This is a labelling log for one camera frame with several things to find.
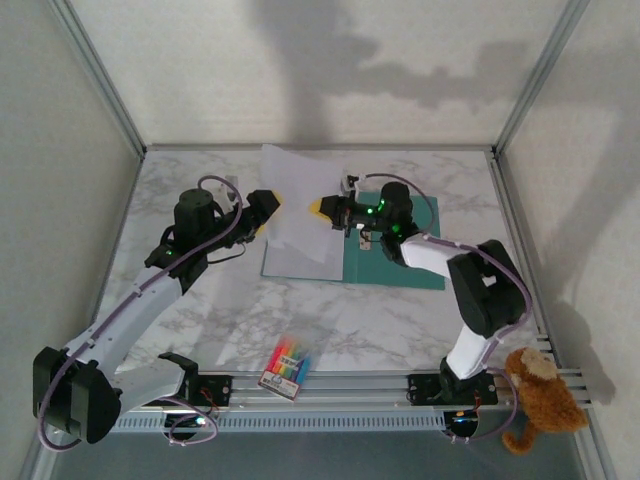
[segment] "teal folder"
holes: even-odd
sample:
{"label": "teal folder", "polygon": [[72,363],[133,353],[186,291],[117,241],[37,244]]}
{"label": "teal folder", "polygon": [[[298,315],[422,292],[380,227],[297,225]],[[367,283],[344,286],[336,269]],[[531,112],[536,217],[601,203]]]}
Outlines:
{"label": "teal folder", "polygon": [[[439,237],[438,201],[435,197],[429,197],[429,199],[436,213],[431,234]],[[358,196],[359,203],[377,205],[379,201],[379,193],[361,192]],[[412,196],[411,201],[413,202],[413,220],[419,228],[426,226],[431,220],[429,207],[420,196]],[[374,232],[372,240],[379,239],[380,234]],[[342,274],[344,283],[444,290],[444,277],[427,270],[401,267],[389,261],[379,243],[372,243],[371,250],[360,249],[359,232],[355,229],[352,230],[351,236],[344,240]]]}

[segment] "brown teddy bear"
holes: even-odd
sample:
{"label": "brown teddy bear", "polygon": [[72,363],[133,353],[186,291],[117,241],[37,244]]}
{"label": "brown teddy bear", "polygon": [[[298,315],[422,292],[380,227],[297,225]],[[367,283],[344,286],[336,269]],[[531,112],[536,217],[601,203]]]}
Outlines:
{"label": "brown teddy bear", "polygon": [[540,432],[575,432],[588,425],[567,384],[554,363],[534,348],[521,348],[507,357],[506,371],[518,390],[518,398],[529,417],[522,437],[502,434],[511,453],[524,455]]}

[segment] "white marble table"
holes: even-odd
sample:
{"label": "white marble table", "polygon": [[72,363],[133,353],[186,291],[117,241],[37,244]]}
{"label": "white marble table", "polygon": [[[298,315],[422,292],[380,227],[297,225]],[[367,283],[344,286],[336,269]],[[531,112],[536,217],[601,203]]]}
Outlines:
{"label": "white marble table", "polygon": [[[438,198],[442,236],[467,243],[496,238],[510,245],[483,152],[313,151],[352,173],[392,172]],[[243,196],[259,188],[260,151],[154,151],[145,159],[101,310],[142,268],[184,190],[205,174],[236,175]],[[367,189],[379,189],[371,180]],[[206,185],[215,187],[214,182]],[[260,276],[265,239],[239,259],[210,267],[139,339],[122,369],[171,350],[206,370],[261,370],[284,331],[322,352],[317,370],[435,369],[462,327],[453,291],[347,285]],[[514,348],[534,345],[535,322],[513,334],[492,358],[503,365]]]}

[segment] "cable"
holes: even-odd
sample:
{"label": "cable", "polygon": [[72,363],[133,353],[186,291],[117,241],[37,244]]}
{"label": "cable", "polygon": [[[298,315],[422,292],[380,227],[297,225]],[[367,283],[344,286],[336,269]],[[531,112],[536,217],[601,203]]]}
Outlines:
{"label": "cable", "polygon": [[520,292],[522,293],[522,296],[524,297],[524,303],[525,303],[524,313],[516,323],[514,323],[513,325],[507,325],[506,327],[502,328],[494,335],[494,339],[491,342],[491,345],[487,349],[484,356],[480,359],[480,364],[485,365],[487,363],[487,360],[493,353],[493,351],[498,346],[498,344],[502,342],[502,339],[506,335],[520,328],[522,325],[526,323],[527,319],[529,318],[529,315],[531,314],[531,310],[533,308],[533,300],[531,299],[531,294],[529,293],[529,290],[527,289],[525,284],[522,282],[522,280],[520,280],[520,278],[518,278],[518,276],[515,273],[513,273],[511,270],[509,270],[507,267],[502,265],[491,255],[483,252],[479,248],[474,247],[472,245],[466,245],[464,243],[452,242],[451,240],[445,240],[443,238],[432,237],[431,235],[425,235],[425,240],[431,243],[435,243],[436,245],[443,245],[445,247],[457,248],[459,250],[464,250],[464,251],[472,252],[479,255],[480,257],[482,257],[483,260],[485,260],[486,262],[496,267],[509,280],[511,280],[515,284],[515,286],[518,287],[518,290],[520,290]]}
{"label": "cable", "polygon": [[[183,447],[189,446],[189,445],[196,445],[198,443],[205,443],[208,442],[209,440],[213,440],[214,438],[216,438],[216,436],[218,435],[218,423],[209,416],[208,413],[203,412],[202,410],[200,410],[198,407],[195,407],[193,405],[191,405],[189,402],[187,402],[186,400],[183,400],[182,398],[179,397],[163,397],[160,398],[159,400],[164,400],[167,402],[171,402],[171,403],[175,403],[176,405],[181,405],[183,407],[187,407],[191,410],[193,410],[195,413],[188,413],[182,417],[180,417],[178,420],[176,420],[175,422],[173,422],[173,425],[171,425],[171,428],[169,429],[169,443],[171,445],[173,445],[174,443],[178,444],[178,445],[182,445]],[[190,442],[187,442],[186,440],[176,440],[176,438],[173,436],[176,428],[178,427],[179,424],[181,424],[182,422],[185,422],[187,420],[191,420],[192,418],[197,418],[197,417],[202,417],[204,418],[204,420],[213,427],[213,430],[211,431],[211,434],[205,438],[201,438],[200,440],[192,440]]]}
{"label": "cable", "polygon": [[[484,440],[486,438],[493,437],[494,435],[497,435],[503,432],[504,430],[507,429],[509,425],[511,425],[511,422],[513,422],[513,419],[516,417],[516,413],[518,412],[518,391],[516,390],[516,386],[513,384],[513,382],[509,378],[509,375],[507,375],[507,372],[505,372],[501,368],[488,368],[487,372],[497,373],[507,381],[507,383],[509,384],[509,387],[511,387],[511,393],[513,394],[513,408],[511,409],[511,414],[509,415],[509,418],[507,418],[507,420],[505,420],[505,422],[502,425],[500,425],[498,428],[494,430],[491,430],[490,432],[483,433],[482,435],[479,435],[477,437],[465,437],[464,439],[465,444],[470,442],[477,442],[478,440]],[[455,435],[449,435],[447,433],[445,433],[445,435],[453,439],[451,443],[456,443],[457,437]]]}
{"label": "cable", "polygon": [[218,420],[218,417],[220,415],[220,409],[218,408],[218,406],[215,404],[215,402],[213,401],[213,396],[211,395],[211,390],[209,390],[208,388],[201,388],[200,389],[200,393],[202,394],[202,396],[204,398],[207,399],[207,402],[209,402],[209,411],[207,412],[208,415],[211,415],[211,412],[213,412],[213,409],[216,409],[216,415],[215,415],[215,420]]}
{"label": "cable", "polygon": [[173,233],[173,228],[174,228],[174,225],[169,225],[167,228],[164,229],[164,232],[162,232],[162,236],[160,237],[160,245],[162,245],[163,243],[167,243],[169,241],[169,235]]}
{"label": "cable", "polygon": [[[483,252],[479,248],[477,248],[475,246],[472,246],[472,245],[466,245],[464,243],[452,242],[450,240],[445,240],[445,239],[442,239],[442,238],[437,238],[437,237],[433,237],[433,236],[429,235],[429,232],[430,232],[430,230],[433,227],[433,224],[435,222],[435,210],[433,208],[433,205],[431,204],[431,200],[429,199],[429,197],[427,197],[427,195],[418,186],[416,186],[414,183],[412,183],[411,181],[407,180],[406,178],[403,178],[403,177],[401,177],[399,175],[395,175],[393,173],[370,173],[370,174],[365,176],[365,178],[372,178],[372,177],[389,177],[389,178],[394,178],[396,180],[404,182],[407,185],[409,185],[410,187],[412,187],[416,192],[418,192],[420,194],[420,196],[422,196],[422,198],[425,199],[425,201],[427,202],[427,205],[429,206],[429,210],[431,211],[431,221],[429,222],[427,227],[422,231],[422,233],[424,234],[424,238],[427,241],[429,241],[431,243],[435,243],[436,245],[444,245],[446,247],[457,248],[459,250],[464,250],[464,251],[472,252],[472,253],[475,253],[475,254],[479,255],[480,257],[482,257],[482,259],[485,262],[490,263],[491,265],[496,267],[498,270],[500,270],[509,280],[511,280],[516,285],[516,287],[518,287],[518,289],[522,293],[522,296],[524,297],[524,301],[525,301],[525,311],[524,311],[524,313],[521,315],[521,317],[518,319],[518,321],[515,324],[507,325],[506,327],[502,328],[501,330],[499,330],[494,335],[494,340],[492,341],[491,345],[489,346],[489,348],[487,349],[487,351],[485,352],[485,354],[483,355],[483,357],[480,360],[480,364],[481,365],[486,365],[487,360],[489,359],[491,354],[494,352],[494,350],[496,349],[498,344],[502,342],[502,339],[506,335],[508,335],[509,333],[511,333],[514,330],[520,328],[524,323],[526,323],[527,319],[529,318],[529,315],[531,314],[531,311],[532,311],[532,308],[533,308],[533,300],[531,298],[531,294],[529,293],[529,290],[527,289],[526,285],[511,270],[509,270],[507,267],[502,265],[500,262],[498,262],[491,255]],[[489,373],[498,373],[498,374],[502,375],[505,378],[505,380],[507,381],[507,383],[511,387],[511,392],[513,393],[513,401],[514,401],[513,410],[511,411],[511,415],[509,416],[507,421],[504,422],[500,427],[496,428],[495,430],[493,430],[493,431],[491,431],[489,433],[485,433],[483,435],[480,435],[479,437],[467,438],[466,439],[467,443],[470,442],[470,441],[475,442],[477,440],[488,438],[488,437],[491,437],[493,435],[496,435],[496,434],[502,432],[503,430],[505,430],[511,424],[511,422],[513,421],[513,419],[516,416],[516,412],[517,412],[517,409],[518,409],[518,392],[516,391],[515,385],[513,384],[513,382],[509,378],[509,376],[504,372],[504,370],[501,370],[501,369],[498,369],[498,368],[488,368],[487,372],[489,372]]]}
{"label": "cable", "polygon": [[223,183],[224,185],[226,185],[227,187],[229,187],[231,191],[233,191],[233,193],[236,194],[236,197],[238,198],[238,205],[237,205],[238,210],[236,211],[236,216],[233,218],[233,221],[231,222],[231,224],[222,233],[220,233],[219,235],[216,235],[211,240],[208,240],[202,243],[201,245],[198,245],[197,247],[193,248],[192,250],[188,251],[182,257],[178,258],[176,261],[171,263],[164,270],[155,274],[149,280],[147,280],[142,285],[140,285],[139,291],[131,292],[127,297],[124,298],[124,300],[122,300],[122,302],[116,308],[113,309],[113,311],[107,316],[107,318],[96,328],[93,334],[89,337],[89,340],[87,340],[85,343],[80,345],[78,350],[69,354],[67,360],[62,364],[60,369],[56,372],[53,379],[51,380],[51,383],[49,384],[49,388],[45,392],[44,397],[42,399],[42,403],[40,404],[40,409],[38,410],[38,438],[40,439],[40,442],[42,443],[42,445],[48,448],[49,450],[52,450],[54,452],[65,452],[65,451],[71,450],[72,448],[74,448],[76,445],[80,443],[80,439],[76,439],[67,445],[56,445],[47,438],[47,433],[46,433],[46,422],[44,420],[44,414],[47,411],[49,404],[51,403],[51,397],[53,397],[53,393],[55,392],[56,388],[60,384],[60,381],[62,380],[62,378],[67,373],[67,370],[69,370],[69,368],[74,364],[74,362],[78,359],[80,355],[82,355],[92,344],[95,344],[95,342],[113,324],[113,322],[131,304],[131,302],[133,302],[134,299],[138,298],[140,294],[142,294],[145,290],[147,290],[151,285],[153,285],[160,278],[167,275],[171,270],[176,268],[182,262],[185,262],[196,253],[204,250],[205,248],[210,247],[220,239],[224,238],[229,232],[231,232],[236,227],[236,225],[240,221],[240,216],[242,215],[242,197],[238,189],[231,182],[229,182],[228,180],[225,180],[222,177],[218,177],[217,175],[205,175],[204,177],[202,177],[200,180],[198,180],[198,188],[202,188],[202,183],[205,180],[217,180]]}
{"label": "cable", "polygon": [[429,207],[429,211],[431,212],[431,219],[429,220],[429,223],[427,224],[427,226],[423,229],[423,232],[429,233],[436,221],[436,210],[435,208],[433,208],[431,199],[427,197],[426,193],[424,193],[415,183],[411,182],[410,180],[407,180],[404,177],[401,177],[400,175],[396,175],[395,173],[369,173],[365,175],[365,178],[375,178],[375,177],[389,177],[395,180],[400,180],[401,182],[409,185],[416,192],[418,192],[418,195],[424,198],[424,201],[427,202],[427,206]]}
{"label": "cable", "polygon": [[476,406],[473,407],[473,411],[478,413],[478,409],[482,406],[482,397],[480,397],[477,390],[473,392],[473,399],[476,401]]}
{"label": "cable", "polygon": [[365,242],[380,243],[380,240],[371,240],[371,239],[365,237],[364,236],[364,232],[362,230],[360,230],[360,238],[363,239]]}
{"label": "cable", "polygon": [[224,263],[227,260],[233,260],[234,258],[241,257],[242,255],[244,255],[246,253],[247,247],[244,246],[244,243],[241,243],[240,246],[242,247],[242,252],[241,253],[237,253],[235,255],[229,255],[228,257],[221,258],[220,260],[211,260],[211,261],[208,261],[207,263],[209,265],[217,265],[219,263]]}

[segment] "colorful markers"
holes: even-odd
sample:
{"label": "colorful markers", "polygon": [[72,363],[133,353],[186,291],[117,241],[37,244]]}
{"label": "colorful markers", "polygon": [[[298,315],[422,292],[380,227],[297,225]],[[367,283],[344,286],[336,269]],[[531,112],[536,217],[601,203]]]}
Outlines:
{"label": "colorful markers", "polygon": [[289,335],[280,338],[258,385],[294,400],[311,368],[308,343]]}

